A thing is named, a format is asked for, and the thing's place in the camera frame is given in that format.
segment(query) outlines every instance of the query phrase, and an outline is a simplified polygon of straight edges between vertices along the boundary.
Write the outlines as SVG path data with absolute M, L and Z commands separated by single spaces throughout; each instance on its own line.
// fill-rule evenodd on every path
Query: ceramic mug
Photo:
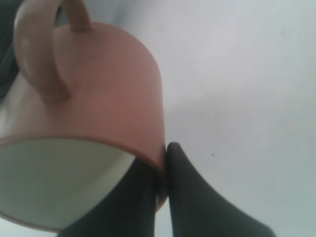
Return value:
M 14 24 L 20 69 L 0 106 L 0 213 L 59 231 L 86 214 L 135 157 L 162 175 L 161 79 L 129 33 L 91 22 L 82 0 L 24 0 Z M 159 204 L 165 200 L 160 192 Z

